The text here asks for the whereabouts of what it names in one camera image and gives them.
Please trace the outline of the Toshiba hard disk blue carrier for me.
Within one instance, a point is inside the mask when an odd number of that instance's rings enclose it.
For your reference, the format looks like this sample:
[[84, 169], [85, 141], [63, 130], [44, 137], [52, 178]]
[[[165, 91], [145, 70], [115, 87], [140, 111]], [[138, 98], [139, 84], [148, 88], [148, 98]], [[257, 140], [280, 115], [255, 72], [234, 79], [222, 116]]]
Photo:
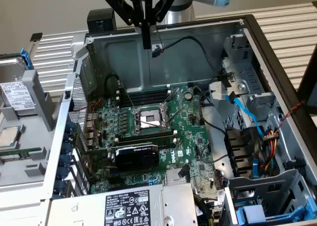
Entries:
[[35, 104], [22, 78], [33, 65], [27, 51], [0, 55], [0, 98], [5, 107], [12, 107], [18, 116], [35, 114]]

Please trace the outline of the black plastic block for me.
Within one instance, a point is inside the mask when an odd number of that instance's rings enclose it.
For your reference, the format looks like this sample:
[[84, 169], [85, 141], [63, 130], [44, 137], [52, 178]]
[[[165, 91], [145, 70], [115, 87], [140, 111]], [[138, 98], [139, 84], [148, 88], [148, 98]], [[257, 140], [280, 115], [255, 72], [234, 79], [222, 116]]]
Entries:
[[114, 10], [112, 8], [90, 10], [87, 16], [87, 26], [90, 34], [116, 31]]

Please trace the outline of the open grey PC case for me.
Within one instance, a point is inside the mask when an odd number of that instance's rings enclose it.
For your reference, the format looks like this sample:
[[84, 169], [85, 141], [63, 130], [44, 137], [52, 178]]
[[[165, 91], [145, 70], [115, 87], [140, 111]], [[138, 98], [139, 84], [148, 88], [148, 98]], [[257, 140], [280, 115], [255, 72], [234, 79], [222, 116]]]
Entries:
[[[259, 78], [275, 101], [268, 118], [258, 121], [243, 104], [242, 91], [226, 72], [222, 59], [227, 57], [223, 45], [226, 37], [244, 34], [260, 64]], [[143, 49], [142, 38], [133, 31], [88, 35], [79, 53], [74, 71], [68, 76], [58, 116], [57, 133], [49, 158], [46, 184], [47, 226], [53, 200], [93, 195], [92, 174], [85, 160], [88, 147], [85, 137], [86, 118], [92, 103], [124, 93], [168, 90], [181, 86], [199, 87], [211, 101], [202, 118], [210, 126], [208, 137], [211, 155], [221, 157], [215, 164], [216, 177], [222, 177], [222, 188], [228, 187], [233, 175], [225, 145], [226, 129], [256, 127], [260, 135], [257, 178], [277, 176], [297, 170], [305, 179], [317, 202], [317, 128], [300, 101], [283, 67], [256, 20], [250, 16], [212, 19], [180, 25], [166, 25], [151, 34], [151, 48]], [[65, 124], [76, 124], [72, 134], [70, 172], [62, 194], [54, 194], [59, 156]], [[222, 206], [206, 203], [193, 192], [198, 226], [222, 226]]]

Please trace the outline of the black RAM slot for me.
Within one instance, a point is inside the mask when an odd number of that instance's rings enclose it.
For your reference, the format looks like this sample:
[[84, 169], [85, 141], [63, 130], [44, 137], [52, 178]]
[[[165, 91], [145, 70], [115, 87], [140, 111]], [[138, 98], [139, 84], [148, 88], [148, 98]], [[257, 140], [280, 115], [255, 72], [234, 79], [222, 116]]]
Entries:
[[[157, 103], [162, 103], [164, 102], [165, 98], [145, 98], [145, 99], [131, 99], [132, 103], [134, 106], [143, 106], [143, 105], [149, 105], [149, 104], [157, 104]], [[124, 99], [120, 102], [120, 107], [121, 108], [126, 108], [126, 107], [132, 107], [132, 103], [129, 99]]]
[[162, 99], [167, 97], [167, 90], [129, 93], [129, 97], [132, 99]]
[[126, 133], [121, 133], [119, 135], [119, 137], [121, 138], [124, 138], [124, 137], [132, 137], [132, 136], [142, 136], [142, 135], [150, 135], [150, 136], [154, 136], [155, 134], [171, 134], [173, 135], [173, 132], [174, 132], [174, 129], [167, 129], [167, 130], [164, 130], [164, 131], [159, 131], [159, 130], [156, 130], [156, 131], [141, 131], [139, 133], [136, 133], [136, 132], [126, 132]]

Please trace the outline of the thin metal locking lever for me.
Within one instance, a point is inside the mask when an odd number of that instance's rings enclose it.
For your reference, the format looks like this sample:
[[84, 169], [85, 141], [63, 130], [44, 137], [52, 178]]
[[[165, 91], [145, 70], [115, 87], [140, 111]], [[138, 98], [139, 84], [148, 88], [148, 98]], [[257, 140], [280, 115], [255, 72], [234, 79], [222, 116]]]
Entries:
[[147, 124], [147, 125], [150, 125], [150, 126], [153, 126], [153, 127], [159, 127], [161, 128], [163, 131], [166, 131], [168, 129], [170, 129], [170, 126], [167, 126], [167, 125], [162, 125], [162, 124], [154, 124], [154, 123], [151, 123], [151, 122], [145, 122], [145, 121], [142, 121], [138, 118], [134, 118], [135, 121], [138, 121], [140, 123], [144, 123], [144, 124]]
[[123, 91], [124, 91], [126, 97], [129, 99], [129, 102], [130, 102], [131, 106], [133, 107], [133, 110], [135, 110], [135, 105], [134, 105], [134, 103], [132, 102], [132, 100], [131, 100], [131, 98], [130, 98], [130, 96], [129, 96], [129, 93], [127, 92], [126, 88], [124, 87], [123, 82], [122, 82], [120, 79], [118, 80], [118, 86], [119, 86], [121, 89], [123, 89]]

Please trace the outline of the metal socket cover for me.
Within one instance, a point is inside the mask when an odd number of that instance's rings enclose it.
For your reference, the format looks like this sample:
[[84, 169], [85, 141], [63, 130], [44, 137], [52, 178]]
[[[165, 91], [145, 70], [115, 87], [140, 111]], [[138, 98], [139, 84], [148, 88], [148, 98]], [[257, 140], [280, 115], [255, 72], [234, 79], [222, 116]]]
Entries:
[[[172, 103], [177, 105], [178, 108], [175, 109], [175, 113], [168, 112], [171, 110], [171, 106], [168, 105], [169, 101], [172, 101]], [[167, 90], [166, 99], [162, 103], [159, 104], [161, 128], [169, 128], [169, 124], [172, 122], [172, 120], [175, 119], [178, 113], [184, 108], [182, 101], [183, 101], [183, 98], [182, 98], [182, 93], [180, 88]]]

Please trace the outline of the CPU socket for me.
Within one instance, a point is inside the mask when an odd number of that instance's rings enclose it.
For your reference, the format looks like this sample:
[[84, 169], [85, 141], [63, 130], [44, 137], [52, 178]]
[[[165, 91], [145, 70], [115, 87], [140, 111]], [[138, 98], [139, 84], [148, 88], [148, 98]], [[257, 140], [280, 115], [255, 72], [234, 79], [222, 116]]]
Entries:
[[[159, 104], [154, 104], [151, 106], [142, 106], [138, 107], [133, 111], [134, 118], [138, 118], [145, 122], [151, 122], [154, 124], [160, 124], [161, 117], [160, 117], [160, 110]], [[140, 123], [134, 120], [134, 130], [133, 132], [139, 133], [141, 131], [162, 131], [159, 127], [153, 127], [144, 123]]]

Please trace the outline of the grey metal drive cage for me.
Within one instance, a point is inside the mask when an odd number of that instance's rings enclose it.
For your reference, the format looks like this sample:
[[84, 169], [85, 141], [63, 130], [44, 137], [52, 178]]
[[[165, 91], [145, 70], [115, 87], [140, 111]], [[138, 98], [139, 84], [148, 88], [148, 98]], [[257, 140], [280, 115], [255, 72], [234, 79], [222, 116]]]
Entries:
[[237, 82], [241, 101], [255, 115], [258, 121], [268, 118], [275, 95], [261, 83], [260, 64], [244, 34], [226, 37], [223, 45], [227, 57], [222, 59], [226, 72], [232, 72], [232, 80]]

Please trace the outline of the green Dell motherboard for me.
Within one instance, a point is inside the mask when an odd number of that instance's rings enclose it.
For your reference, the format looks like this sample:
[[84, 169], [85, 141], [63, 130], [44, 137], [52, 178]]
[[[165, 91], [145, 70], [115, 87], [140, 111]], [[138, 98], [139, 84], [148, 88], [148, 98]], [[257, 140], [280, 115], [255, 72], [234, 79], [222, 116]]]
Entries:
[[[85, 129], [88, 151], [147, 144], [157, 145], [159, 149], [157, 167], [131, 171], [95, 169], [91, 157], [86, 154], [84, 158], [92, 174], [92, 194], [158, 184], [165, 186], [166, 171], [181, 168], [179, 175], [186, 176], [196, 198], [202, 198], [206, 203], [212, 204], [217, 201], [216, 191], [222, 188], [223, 178], [216, 177], [215, 164], [220, 163], [222, 158], [211, 155], [211, 142], [208, 137], [210, 126], [202, 118], [203, 108], [210, 107], [211, 101], [199, 87], [179, 88], [184, 108], [169, 124], [170, 129], [174, 129], [173, 135], [121, 138], [121, 133], [134, 130], [133, 107], [120, 107], [120, 102], [127, 99], [126, 95], [118, 93], [114, 98], [99, 99], [92, 103]], [[192, 93], [191, 101], [184, 99], [185, 92]]]

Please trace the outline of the black graphics card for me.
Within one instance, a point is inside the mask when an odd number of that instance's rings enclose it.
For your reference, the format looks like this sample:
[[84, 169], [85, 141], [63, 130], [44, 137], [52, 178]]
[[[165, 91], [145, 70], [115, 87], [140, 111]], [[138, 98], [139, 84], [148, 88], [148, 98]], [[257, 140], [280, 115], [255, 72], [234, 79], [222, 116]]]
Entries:
[[90, 150], [95, 169], [113, 168], [119, 171], [143, 170], [159, 165], [159, 147], [153, 144], [127, 146], [117, 149]]

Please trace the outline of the grey plastic parts rack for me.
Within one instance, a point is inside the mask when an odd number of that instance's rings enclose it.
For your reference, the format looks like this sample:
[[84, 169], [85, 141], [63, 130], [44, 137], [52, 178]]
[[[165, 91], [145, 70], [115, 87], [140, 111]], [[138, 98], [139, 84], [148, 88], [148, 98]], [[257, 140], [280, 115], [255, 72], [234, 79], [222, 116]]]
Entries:
[[0, 187], [41, 182], [45, 178], [49, 153], [60, 104], [54, 102], [40, 84], [36, 70], [25, 71], [23, 84], [35, 104], [35, 114], [18, 116], [12, 107], [5, 107], [0, 98], [0, 133], [7, 127], [19, 127], [13, 147], [0, 148], [0, 152], [14, 149], [42, 148], [30, 152], [30, 158], [17, 161], [0, 159]]

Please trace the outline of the silver chipset heatsink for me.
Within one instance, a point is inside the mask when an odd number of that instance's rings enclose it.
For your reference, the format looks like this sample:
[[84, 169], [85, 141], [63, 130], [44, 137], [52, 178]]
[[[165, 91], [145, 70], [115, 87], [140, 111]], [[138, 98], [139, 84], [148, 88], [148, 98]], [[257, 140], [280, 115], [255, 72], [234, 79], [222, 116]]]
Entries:
[[181, 168], [167, 170], [165, 173], [165, 180], [164, 180], [165, 186], [173, 186], [173, 185], [181, 185], [181, 184], [189, 183], [186, 176], [181, 177], [179, 175], [180, 171], [181, 171]]

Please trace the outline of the silver CPU chip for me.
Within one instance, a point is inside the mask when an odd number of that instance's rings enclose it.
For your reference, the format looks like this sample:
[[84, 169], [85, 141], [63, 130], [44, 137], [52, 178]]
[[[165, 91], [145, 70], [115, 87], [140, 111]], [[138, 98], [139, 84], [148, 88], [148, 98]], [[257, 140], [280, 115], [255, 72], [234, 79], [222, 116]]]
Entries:
[[19, 127], [7, 127], [0, 133], [0, 148], [13, 147], [19, 133]]

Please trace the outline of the green RAM stick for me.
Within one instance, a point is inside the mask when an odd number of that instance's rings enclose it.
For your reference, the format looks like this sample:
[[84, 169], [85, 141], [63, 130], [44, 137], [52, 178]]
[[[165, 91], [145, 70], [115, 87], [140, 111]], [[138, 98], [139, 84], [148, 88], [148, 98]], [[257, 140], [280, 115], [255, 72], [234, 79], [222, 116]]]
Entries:
[[0, 152], [0, 159], [2, 161], [17, 161], [30, 158], [30, 152], [40, 151], [42, 148], [30, 148], [30, 149], [14, 149], [10, 151]]

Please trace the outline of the silver power supply unit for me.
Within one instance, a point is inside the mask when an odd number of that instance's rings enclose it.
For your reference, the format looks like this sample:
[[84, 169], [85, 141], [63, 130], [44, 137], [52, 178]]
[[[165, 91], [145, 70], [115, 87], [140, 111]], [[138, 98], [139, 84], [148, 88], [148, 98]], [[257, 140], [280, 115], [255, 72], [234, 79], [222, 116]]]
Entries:
[[198, 226], [190, 184], [53, 200], [47, 226]]

